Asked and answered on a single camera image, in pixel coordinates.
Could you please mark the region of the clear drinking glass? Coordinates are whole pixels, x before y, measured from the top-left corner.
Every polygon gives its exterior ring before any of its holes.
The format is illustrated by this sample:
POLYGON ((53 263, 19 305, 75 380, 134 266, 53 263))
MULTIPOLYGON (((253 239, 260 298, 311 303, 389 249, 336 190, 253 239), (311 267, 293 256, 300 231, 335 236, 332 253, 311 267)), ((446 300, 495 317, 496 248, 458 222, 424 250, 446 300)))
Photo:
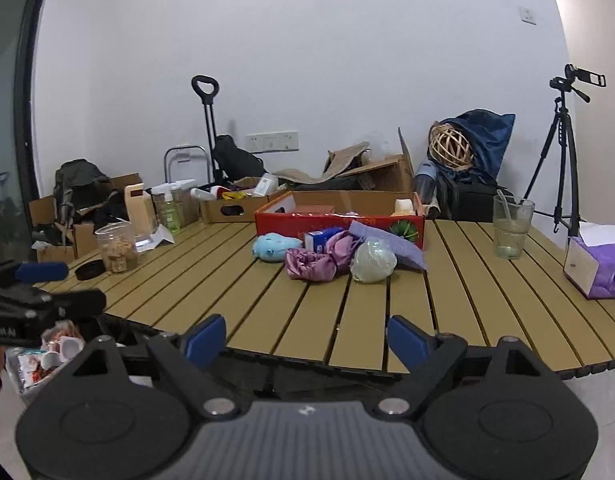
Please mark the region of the clear drinking glass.
POLYGON ((498 257, 519 259, 532 225, 535 205, 531 200, 498 191, 493 198, 493 243, 498 257))

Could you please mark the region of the white wall socket strip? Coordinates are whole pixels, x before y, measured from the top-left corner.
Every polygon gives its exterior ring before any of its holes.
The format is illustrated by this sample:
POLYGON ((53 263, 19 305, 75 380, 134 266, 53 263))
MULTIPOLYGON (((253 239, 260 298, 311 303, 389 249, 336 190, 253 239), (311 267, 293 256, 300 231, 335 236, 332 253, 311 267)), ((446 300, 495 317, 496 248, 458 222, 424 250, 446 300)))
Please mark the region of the white wall socket strip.
POLYGON ((300 149, 296 130, 251 133, 244 140, 245 149, 254 154, 297 152, 300 149))

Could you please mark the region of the purple tissue box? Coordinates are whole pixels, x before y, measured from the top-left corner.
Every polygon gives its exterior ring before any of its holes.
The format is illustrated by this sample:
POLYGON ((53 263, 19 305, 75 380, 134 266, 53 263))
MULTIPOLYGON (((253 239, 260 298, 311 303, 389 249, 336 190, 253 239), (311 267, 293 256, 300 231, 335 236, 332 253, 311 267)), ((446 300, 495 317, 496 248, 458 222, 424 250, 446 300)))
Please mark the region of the purple tissue box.
POLYGON ((569 239, 563 272, 587 299, 615 299, 615 224, 583 222, 569 239))

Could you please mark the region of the large brown cardboard box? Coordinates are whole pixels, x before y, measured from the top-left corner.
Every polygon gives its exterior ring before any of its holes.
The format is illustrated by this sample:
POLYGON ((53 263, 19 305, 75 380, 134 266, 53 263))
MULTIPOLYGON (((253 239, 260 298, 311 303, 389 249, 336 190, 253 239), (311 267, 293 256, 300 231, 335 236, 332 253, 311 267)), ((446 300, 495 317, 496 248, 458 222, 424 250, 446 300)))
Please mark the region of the large brown cardboard box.
POLYGON ((294 191, 385 191, 409 193, 414 189, 411 153, 401 129, 398 153, 385 153, 385 144, 361 142, 329 151, 325 169, 318 177, 290 168, 272 174, 294 191))

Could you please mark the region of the red cardboard box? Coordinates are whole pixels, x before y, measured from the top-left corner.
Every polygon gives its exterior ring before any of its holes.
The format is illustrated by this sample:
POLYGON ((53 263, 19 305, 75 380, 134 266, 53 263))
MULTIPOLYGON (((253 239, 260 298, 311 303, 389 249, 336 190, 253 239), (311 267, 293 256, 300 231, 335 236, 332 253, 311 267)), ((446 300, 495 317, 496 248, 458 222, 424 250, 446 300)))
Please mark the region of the red cardboard box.
POLYGON ((276 233, 303 238, 308 232, 348 228, 356 220, 391 232, 423 248, 425 217, 396 214, 399 200, 414 203, 414 194, 387 191, 292 191, 255 211, 258 236, 276 233))

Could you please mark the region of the purple knitted pouch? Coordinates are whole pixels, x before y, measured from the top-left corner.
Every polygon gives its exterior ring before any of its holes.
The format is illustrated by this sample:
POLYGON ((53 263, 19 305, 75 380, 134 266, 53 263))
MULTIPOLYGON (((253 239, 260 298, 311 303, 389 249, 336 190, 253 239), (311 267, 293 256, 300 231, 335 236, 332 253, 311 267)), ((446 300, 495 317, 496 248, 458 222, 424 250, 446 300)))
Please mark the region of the purple knitted pouch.
POLYGON ((349 232, 353 236, 360 238, 363 242, 367 242, 367 240, 381 240, 393 252, 397 263, 401 266, 407 266, 419 271, 426 271, 428 269, 422 250, 416 244, 405 240, 403 237, 374 228, 373 226, 367 226, 367 224, 356 220, 351 222, 349 232))

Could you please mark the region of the blue tissue pack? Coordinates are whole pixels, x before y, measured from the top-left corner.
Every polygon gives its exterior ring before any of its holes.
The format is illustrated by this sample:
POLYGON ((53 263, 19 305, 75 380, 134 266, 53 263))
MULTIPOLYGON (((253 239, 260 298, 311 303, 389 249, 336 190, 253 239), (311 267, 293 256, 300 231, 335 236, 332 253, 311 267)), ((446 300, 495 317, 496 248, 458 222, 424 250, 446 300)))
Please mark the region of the blue tissue pack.
POLYGON ((334 228, 307 232, 304 235, 304 248, 310 252, 317 252, 317 254, 320 254, 325 251, 328 240, 342 231, 342 228, 335 226, 334 228))

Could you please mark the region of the pink satin scrunchie cloth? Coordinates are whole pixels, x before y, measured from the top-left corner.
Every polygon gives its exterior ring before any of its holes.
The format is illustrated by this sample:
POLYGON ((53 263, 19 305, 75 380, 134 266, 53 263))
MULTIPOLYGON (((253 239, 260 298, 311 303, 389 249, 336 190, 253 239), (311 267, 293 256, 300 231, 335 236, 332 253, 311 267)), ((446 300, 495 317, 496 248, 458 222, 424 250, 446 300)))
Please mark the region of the pink satin scrunchie cloth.
POLYGON ((289 278, 312 283, 331 282, 351 270, 355 252, 362 240, 349 231, 341 231, 327 240, 322 252, 305 248, 286 251, 284 267, 289 278))

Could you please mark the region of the small brown cardboard box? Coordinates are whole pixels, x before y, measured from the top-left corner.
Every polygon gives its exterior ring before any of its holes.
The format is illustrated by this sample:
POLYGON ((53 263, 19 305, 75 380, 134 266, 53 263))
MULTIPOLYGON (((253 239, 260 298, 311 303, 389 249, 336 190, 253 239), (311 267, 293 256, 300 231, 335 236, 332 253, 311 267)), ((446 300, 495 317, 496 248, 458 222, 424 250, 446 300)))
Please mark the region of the small brown cardboard box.
POLYGON ((253 222, 255 213, 288 191, 272 174, 245 177, 232 182, 229 188, 212 186, 194 198, 205 223, 253 222))

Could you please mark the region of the light blue plush toy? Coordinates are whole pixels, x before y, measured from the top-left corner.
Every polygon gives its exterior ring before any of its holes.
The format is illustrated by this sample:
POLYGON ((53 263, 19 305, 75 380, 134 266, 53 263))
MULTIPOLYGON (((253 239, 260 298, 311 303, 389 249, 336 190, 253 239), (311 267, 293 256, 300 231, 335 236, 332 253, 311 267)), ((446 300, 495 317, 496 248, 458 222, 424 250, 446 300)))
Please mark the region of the light blue plush toy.
POLYGON ((303 242, 298 238, 268 233, 254 240, 252 255, 265 262, 283 262, 289 249, 302 247, 303 242))

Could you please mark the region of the woven rattan ball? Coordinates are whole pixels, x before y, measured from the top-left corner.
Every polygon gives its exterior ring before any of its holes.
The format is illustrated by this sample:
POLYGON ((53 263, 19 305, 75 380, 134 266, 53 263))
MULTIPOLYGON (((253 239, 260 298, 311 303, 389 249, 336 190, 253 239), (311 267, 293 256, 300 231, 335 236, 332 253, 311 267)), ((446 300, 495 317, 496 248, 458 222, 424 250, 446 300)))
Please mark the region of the woven rattan ball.
POLYGON ((447 122, 434 122, 428 134, 429 157, 454 171, 465 171, 473 166, 472 147, 459 129, 447 122))

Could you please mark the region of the clear jar with snacks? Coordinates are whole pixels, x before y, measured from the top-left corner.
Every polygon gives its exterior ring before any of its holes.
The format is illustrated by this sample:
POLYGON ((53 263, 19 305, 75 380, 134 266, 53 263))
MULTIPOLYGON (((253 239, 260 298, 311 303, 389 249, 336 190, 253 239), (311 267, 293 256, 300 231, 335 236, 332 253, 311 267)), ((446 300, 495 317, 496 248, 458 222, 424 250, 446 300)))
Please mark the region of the clear jar with snacks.
POLYGON ((128 222, 110 223, 94 231, 106 270, 125 273, 138 266, 134 231, 128 222))

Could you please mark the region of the blue water bottle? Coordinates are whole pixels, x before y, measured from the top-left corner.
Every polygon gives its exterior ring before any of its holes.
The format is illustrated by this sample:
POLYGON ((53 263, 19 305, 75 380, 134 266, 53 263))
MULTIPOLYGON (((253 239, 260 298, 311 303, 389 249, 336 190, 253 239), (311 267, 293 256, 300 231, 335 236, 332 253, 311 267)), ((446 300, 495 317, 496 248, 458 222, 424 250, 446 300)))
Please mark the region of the blue water bottle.
POLYGON ((423 205, 430 205, 437 189, 437 166, 429 159, 420 162, 414 176, 415 192, 423 205))

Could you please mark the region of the green spray bottle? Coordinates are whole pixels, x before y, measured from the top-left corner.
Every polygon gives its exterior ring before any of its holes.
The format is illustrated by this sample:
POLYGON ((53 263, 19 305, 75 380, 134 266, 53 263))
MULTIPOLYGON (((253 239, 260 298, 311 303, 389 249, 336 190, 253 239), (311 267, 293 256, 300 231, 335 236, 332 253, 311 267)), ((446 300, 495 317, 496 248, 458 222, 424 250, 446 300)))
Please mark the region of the green spray bottle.
POLYGON ((158 221, 173 234, 199 219, 198 206, 191 196, 195 186, 196 180, 185 179, 158 184, 150 190, 158 221))

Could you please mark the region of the dark green backpack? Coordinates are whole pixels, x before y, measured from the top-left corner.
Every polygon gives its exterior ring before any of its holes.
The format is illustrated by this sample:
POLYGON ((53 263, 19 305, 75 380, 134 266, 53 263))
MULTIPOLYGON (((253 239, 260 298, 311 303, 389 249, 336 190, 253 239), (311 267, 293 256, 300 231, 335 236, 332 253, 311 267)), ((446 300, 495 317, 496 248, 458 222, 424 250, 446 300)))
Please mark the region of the dark green backpack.
POLYGON ((54 174, 53 198, 61 226, 73 226, 80 210, 105 204, 116 192, 112 180, 95 164, 80 158, 61 165, 54 174))

